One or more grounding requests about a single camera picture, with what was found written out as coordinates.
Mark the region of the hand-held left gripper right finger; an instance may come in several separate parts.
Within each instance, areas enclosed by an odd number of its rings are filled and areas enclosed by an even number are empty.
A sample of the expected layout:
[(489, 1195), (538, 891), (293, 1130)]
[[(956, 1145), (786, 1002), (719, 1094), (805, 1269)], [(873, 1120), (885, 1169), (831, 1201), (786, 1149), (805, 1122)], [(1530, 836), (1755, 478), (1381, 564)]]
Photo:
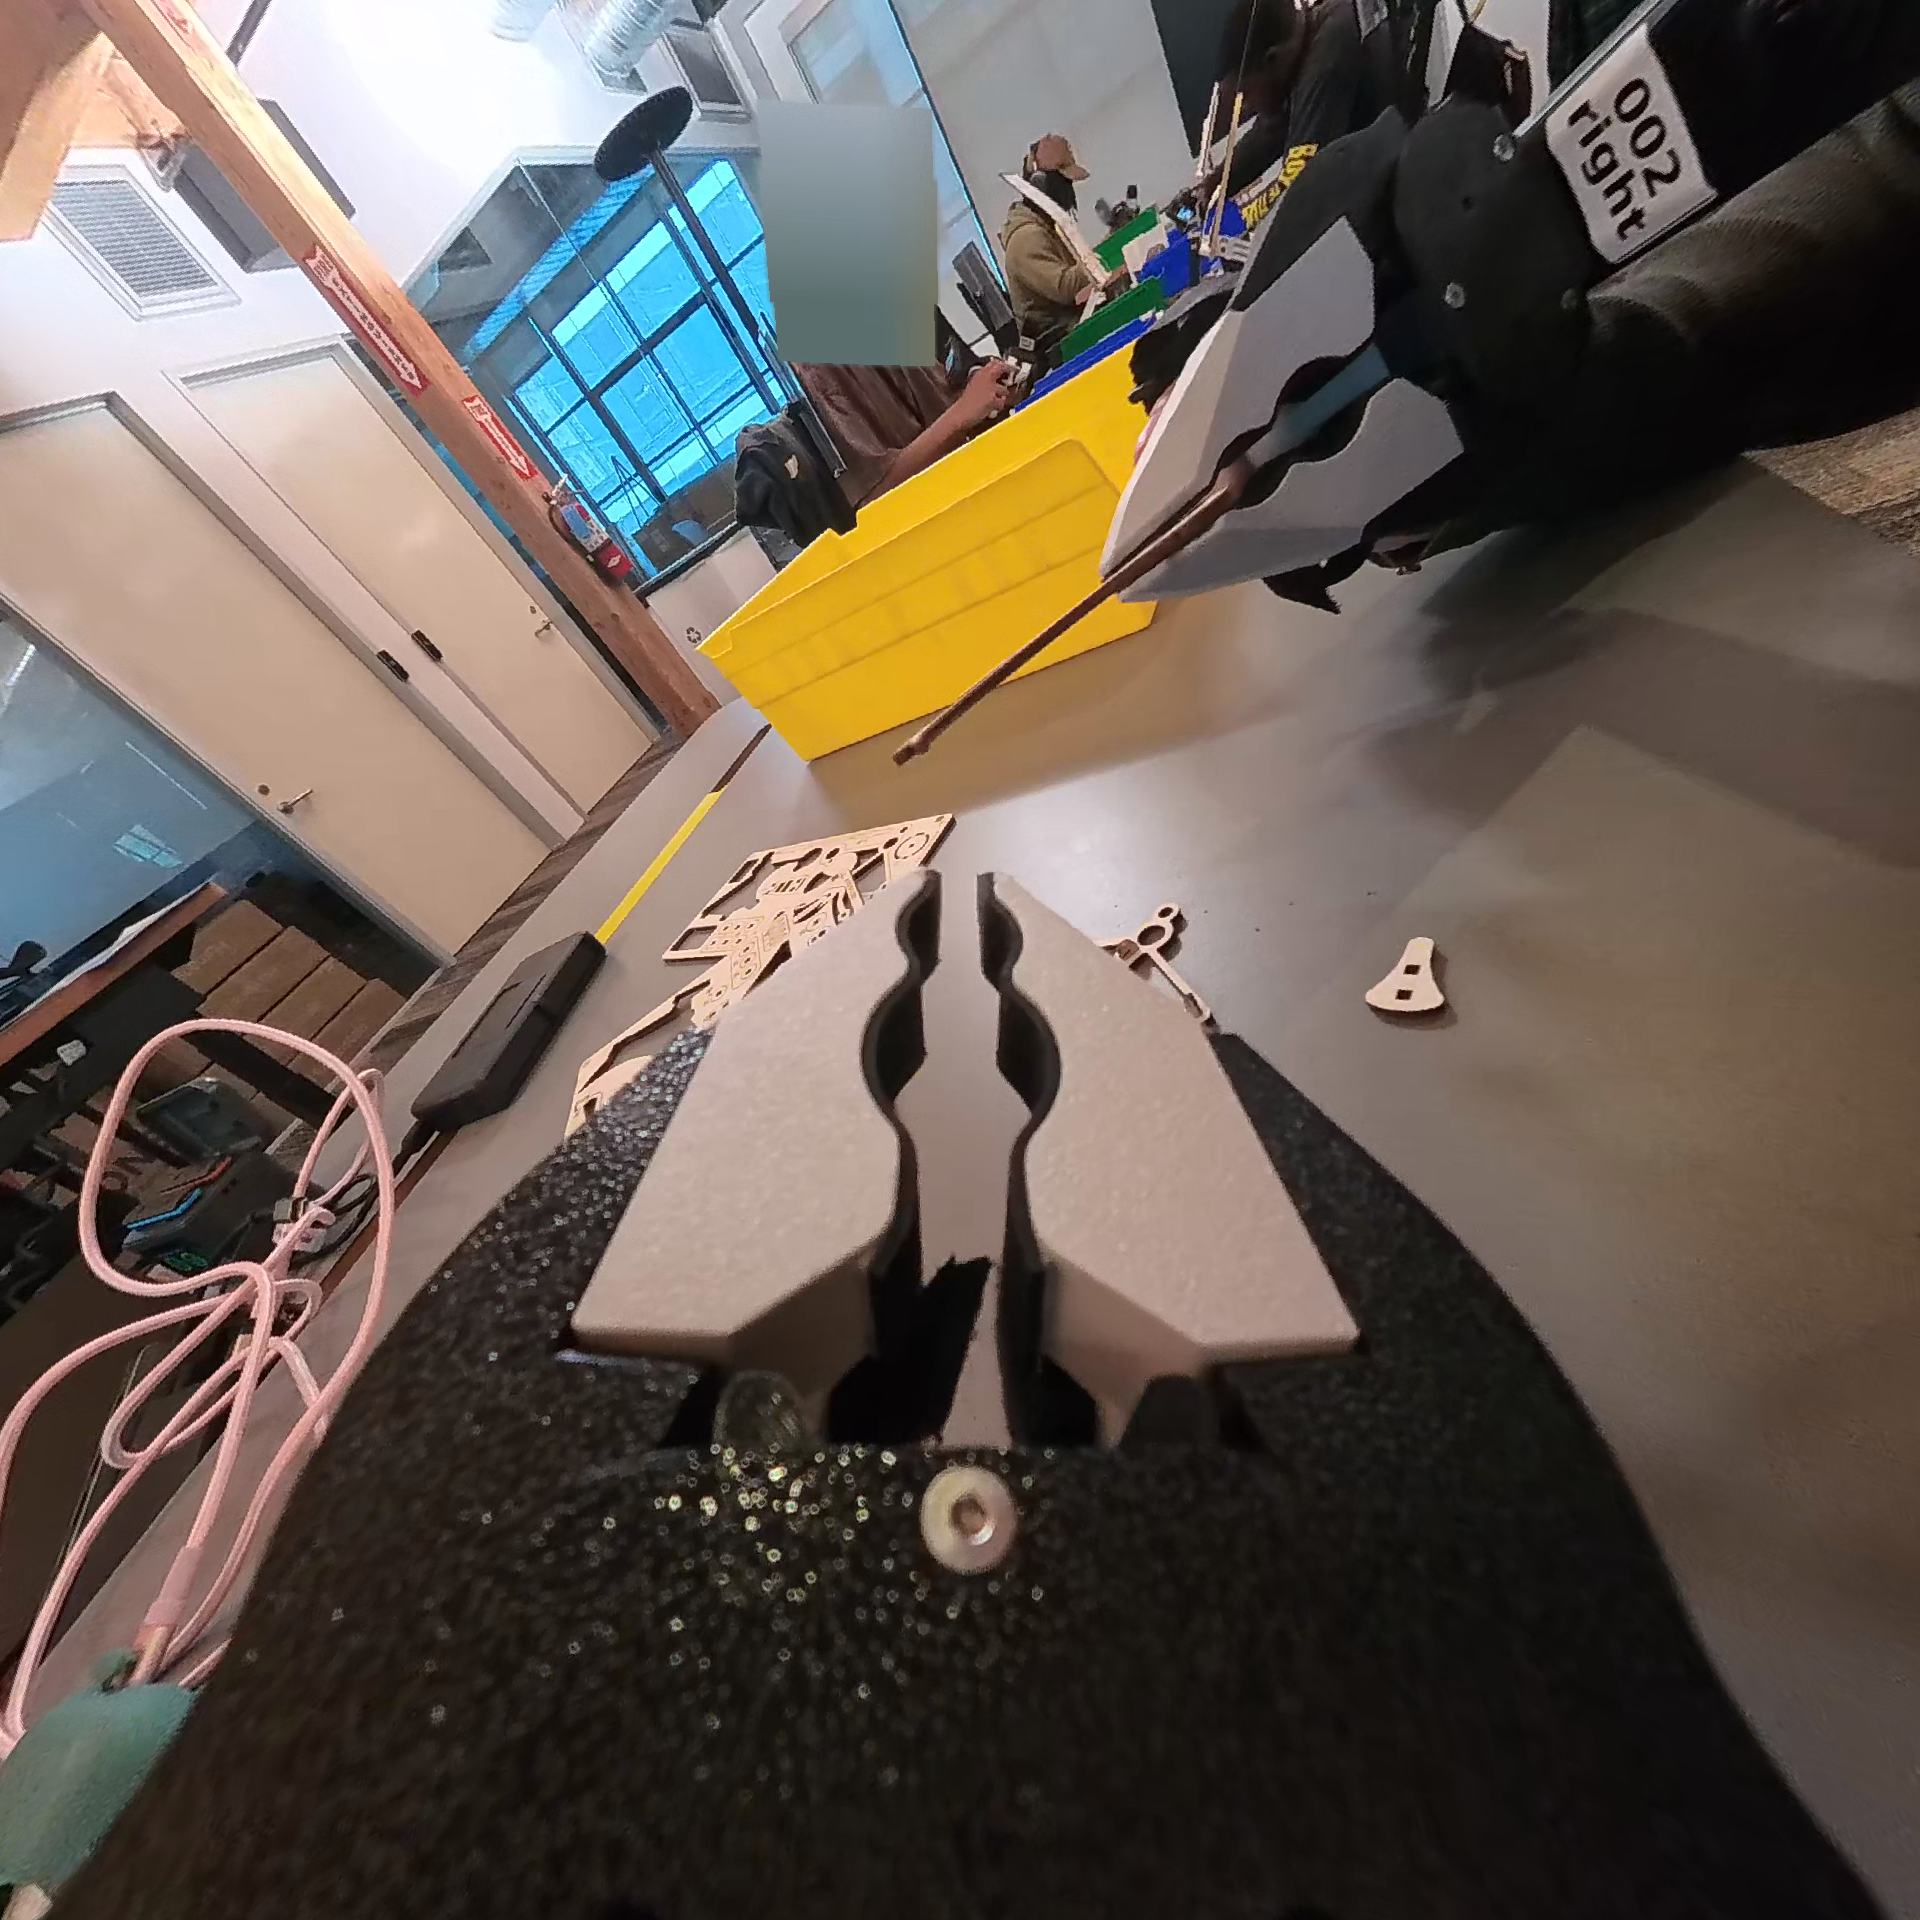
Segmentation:
[(1021, 1448), (1115, 1444), (1162, 1380), (1354, 1353), (1361, 1329), (1207, 1028), (1004, 873), (977, 883), (1024, 1105), (1000, 1257)]

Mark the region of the wooden bicycle frame assembly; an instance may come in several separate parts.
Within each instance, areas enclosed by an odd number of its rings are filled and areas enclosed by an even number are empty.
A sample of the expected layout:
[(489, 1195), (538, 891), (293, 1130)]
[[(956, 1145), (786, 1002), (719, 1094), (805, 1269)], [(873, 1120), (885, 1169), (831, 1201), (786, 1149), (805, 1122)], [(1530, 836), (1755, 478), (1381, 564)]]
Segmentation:
[(1215, 1028), (1217, 1019), (1209, 1002), (1172, 965), (1185, 926), (1187, 914), (1181, 905), (1162, 902), (1133, 933), (1099, 942), (1098, 947), (1132, 973), (1157, 978), (1200, 1026)]

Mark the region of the long wooden model strut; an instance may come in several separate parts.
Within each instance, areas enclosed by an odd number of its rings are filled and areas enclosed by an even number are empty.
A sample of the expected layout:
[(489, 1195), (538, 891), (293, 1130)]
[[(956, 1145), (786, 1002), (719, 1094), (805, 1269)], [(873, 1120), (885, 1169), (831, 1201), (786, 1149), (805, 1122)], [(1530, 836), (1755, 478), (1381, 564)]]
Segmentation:
[(1099, 585), (1081, 602), (1058, 616), (1044, 630), (1018, 646), (1012, 654), (991, 668), (977, 683), (960, 692), (947, 709), (939, 709), (915, 733), (893, 748), (893, 766), (907, 766), (925, 757), (933, 745), (945, 739), (962, 718), (986, 705), (1000, 689), (1018, 678), (1028, 666), (1040, 661), (1049, 646), (1064, 641), (1092, 612), (1132, 590), (1143, 577), (1163, 566), (1194, 542), (1209, 532), (1231, 509), (1242, 502), (1256, 475), (1256, 461), (1242, 453), (1228, 461), (1204, 493), (1188, 507), (1168, 520), (1151, 540), (1146, 540), (1124, 562), (1112, 574), (1101, 577)]

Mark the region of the wooden parts sheet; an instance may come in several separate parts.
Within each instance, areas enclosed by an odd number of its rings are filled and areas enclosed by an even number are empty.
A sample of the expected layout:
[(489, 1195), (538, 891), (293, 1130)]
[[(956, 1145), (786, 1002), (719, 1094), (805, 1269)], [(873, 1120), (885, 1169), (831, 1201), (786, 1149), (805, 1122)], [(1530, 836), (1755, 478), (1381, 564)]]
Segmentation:
[(893, 881), (924, 868), (953, 827), (949, 812), (765, 849), (712, 893), (663, 960), (685, 969), (677, 989), (577, 1075), (562, 1137), (580, 1132), (684, 1028), (709, 1030), (763, 978), (860, 914)]

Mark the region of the small green bin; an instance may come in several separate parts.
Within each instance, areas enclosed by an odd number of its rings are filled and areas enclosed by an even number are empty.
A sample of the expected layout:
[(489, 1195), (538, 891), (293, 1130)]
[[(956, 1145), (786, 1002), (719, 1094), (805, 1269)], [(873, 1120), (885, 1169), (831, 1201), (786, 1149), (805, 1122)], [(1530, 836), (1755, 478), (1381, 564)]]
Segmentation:
[(1170, 267), (1170, 245), (1180, 237), (1160, 209), (1143, 209), (1129, 224), (1112, 230), (1092, 246), (1104, 275), (1119, 275), (1119, 283), (1092, 299), (1090, 315), (1119, 308), (1124, 320), (1133, 313), (1153, 313), (1168, 299), (1163, 270)]

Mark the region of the blue plastic bin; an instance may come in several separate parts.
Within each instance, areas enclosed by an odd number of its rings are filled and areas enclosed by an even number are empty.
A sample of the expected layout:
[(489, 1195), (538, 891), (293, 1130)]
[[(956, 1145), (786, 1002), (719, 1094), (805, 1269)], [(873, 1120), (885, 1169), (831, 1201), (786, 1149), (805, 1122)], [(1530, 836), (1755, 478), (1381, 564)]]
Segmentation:
[(1160, 315), (1162, 315), (1160, 308), (1146, 308), (1143, 313), (1129, 318), (1127, 323), (1115, 324), (1109, 332), (1099, 333), (1092, 340), (1092, 345), (1085, 345), (1081, 352), (1075, 352), (1075, 354), (1066, 356), (1060, 365), (1044, 372), (1044, 377), (1040, 377), (1037, 385), (1033, 386), (1033, 392), (1028, 394), (1028, 401), (1040, 401), (1040, 397), (1048, 397), (1049, 394), (1056, 394), (1069, 379), (1089, 372), (1090, 368), (1096, 368), (1104, 358), (1132, 347), (1146, 332), (1151, 332), (1153, 323)]

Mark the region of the black flat device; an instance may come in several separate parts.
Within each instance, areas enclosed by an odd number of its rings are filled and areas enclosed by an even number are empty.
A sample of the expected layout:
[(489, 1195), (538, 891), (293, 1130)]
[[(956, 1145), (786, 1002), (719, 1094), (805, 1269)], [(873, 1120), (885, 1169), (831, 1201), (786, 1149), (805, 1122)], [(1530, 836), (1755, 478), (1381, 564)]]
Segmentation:
[(607, 960), (586, 930), (523, 958), (417, 1094), (417, 1130), (450, 1137), (508, 1110)]

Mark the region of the yellow plastic bin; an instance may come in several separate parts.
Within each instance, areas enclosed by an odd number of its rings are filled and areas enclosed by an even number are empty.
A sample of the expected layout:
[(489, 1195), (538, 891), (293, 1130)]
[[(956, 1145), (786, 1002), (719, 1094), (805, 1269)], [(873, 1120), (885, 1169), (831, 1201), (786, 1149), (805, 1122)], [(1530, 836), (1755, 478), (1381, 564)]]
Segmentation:
[(805, 762), (947, 709), (1098, 587), (1146, 412), (1119, 352), (879, 496), (707, 635)]

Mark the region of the wooden shelf with clutter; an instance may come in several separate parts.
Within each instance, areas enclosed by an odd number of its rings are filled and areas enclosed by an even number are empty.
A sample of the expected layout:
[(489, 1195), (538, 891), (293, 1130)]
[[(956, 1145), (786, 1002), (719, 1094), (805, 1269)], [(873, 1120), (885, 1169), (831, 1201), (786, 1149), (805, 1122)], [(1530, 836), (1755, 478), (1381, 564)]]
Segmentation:
[[(120, 1072), (177, 1019), (263, 1025), (343, 1061), (399, 1014), (428, 969), (315, 881), (191, 881), (172, 899), (51, 956), (4, 937), (3, 1314), (77, 1256), (73, 1206)], [(170, 1040), (136, 1082), (130, 1145), (106, 1177), (115, 1245), (153, 1169), (220, 1162), (325, 1113), (332, 1078), (291, 1043)]]

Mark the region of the large gridded window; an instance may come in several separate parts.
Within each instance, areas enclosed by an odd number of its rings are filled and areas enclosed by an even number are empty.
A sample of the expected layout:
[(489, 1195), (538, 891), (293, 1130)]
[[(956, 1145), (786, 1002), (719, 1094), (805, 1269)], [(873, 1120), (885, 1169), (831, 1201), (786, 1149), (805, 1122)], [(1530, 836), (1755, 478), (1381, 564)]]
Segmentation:
[(665, 168), (609, 182), (588, 160), (517, 160), (407, 289), (643, 580), (733, 532), (736, 440), (801, 401), (756, 158), (680, 149)]

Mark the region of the red fire extinguisher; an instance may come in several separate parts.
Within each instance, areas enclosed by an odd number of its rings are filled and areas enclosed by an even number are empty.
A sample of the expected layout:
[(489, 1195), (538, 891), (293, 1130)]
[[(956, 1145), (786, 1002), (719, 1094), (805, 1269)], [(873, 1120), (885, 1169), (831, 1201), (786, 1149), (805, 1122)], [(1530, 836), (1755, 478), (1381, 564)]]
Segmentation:
[(546, 516), (554, 529), (580, 550), (592, 569), (610, 585), (629, 585), (634, 558), (613, 534), (592, 501), (571, 483), (559, 483), (545, 493)]

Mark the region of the black round lamp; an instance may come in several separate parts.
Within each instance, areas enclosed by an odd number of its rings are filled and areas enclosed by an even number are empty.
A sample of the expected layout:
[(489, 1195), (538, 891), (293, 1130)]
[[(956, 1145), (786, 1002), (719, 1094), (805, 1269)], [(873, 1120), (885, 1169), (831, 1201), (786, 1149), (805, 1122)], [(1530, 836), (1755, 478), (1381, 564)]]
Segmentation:
[(597, 145), (594, 173), (609, 186), (645, 173), (682, 140), (696, 109), (698, 104), (684, 85), (649, 91)]

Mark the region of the teal device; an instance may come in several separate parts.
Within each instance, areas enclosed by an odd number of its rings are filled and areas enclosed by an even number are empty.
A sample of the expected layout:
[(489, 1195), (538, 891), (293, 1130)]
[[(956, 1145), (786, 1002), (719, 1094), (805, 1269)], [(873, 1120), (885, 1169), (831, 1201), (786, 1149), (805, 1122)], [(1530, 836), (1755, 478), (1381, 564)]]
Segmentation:
[(136, 1652), (28, 1726), (3, 1768), (3, 1888), (56, 1897), (148, 1781), (197, 1702), (193, 1686), (136, 1682)]

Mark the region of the silver ventilation duct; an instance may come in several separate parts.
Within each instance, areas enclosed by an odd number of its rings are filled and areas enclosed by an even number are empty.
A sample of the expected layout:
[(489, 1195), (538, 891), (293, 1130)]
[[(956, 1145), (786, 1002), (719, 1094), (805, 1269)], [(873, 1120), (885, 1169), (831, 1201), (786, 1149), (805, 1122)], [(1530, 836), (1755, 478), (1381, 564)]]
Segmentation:
[(704, 34), (714, 4), (562, 3), (562, 25), (604, 89), (641, 89), (641, 60), (674, 34)]

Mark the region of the white wall vent grille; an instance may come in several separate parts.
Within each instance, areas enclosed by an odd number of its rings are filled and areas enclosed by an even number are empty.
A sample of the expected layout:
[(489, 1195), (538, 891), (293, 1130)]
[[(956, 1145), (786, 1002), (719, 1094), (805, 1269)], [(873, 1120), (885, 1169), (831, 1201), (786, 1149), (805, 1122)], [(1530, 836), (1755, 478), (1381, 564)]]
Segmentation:
[(136, 320), (170, 320), (241, 305), (228, 278), (123, 168), (87, 168), (63, 177), (47, 221)]

